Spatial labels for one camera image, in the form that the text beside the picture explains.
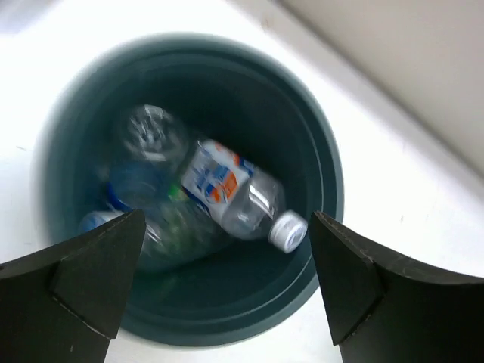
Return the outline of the clear bottle blue label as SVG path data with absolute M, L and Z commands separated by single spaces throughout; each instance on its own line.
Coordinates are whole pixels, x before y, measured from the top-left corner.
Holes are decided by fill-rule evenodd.
M 134 209 L 144 212 L 148 224 L 158 224 L 161 220 L 160 207 L 171 181 L 171 172 L 149 162 L 116 164 L 110 170 L 106 183 L 107 208 L 85 215 L 79 223 L 79 232 L 93 230 Z

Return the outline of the clear bottle orange white label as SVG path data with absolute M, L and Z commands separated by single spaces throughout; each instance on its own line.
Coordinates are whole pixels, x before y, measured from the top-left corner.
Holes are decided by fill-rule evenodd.
M 232 237 L 265 237 L 284 253 L 303 242 L 308 223 L 286 208 L 282 184 L 223 144 L 148 104 L 133 107 L 119 131 L 159 200 L 190 203 Z

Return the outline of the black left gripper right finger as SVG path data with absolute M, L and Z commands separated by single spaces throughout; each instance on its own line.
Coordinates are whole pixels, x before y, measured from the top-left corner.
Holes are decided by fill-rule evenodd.
M 481 362 L 483 280 L 412 259 L 322 212 L 309 223 L 344 362 Z

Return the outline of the green plastic soda bottle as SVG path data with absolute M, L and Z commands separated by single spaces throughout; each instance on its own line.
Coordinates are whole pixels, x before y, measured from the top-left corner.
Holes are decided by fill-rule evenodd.
M 177 184 L 144 211 L 146 232 L 138 268 L 173 270 L 217 253 L 232 239 Z

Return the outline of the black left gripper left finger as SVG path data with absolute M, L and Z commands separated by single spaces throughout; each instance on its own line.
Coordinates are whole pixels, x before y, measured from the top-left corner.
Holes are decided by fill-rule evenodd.
M 1 265 L 3 362 L 103 362 L 145 233 L 141 210 Z

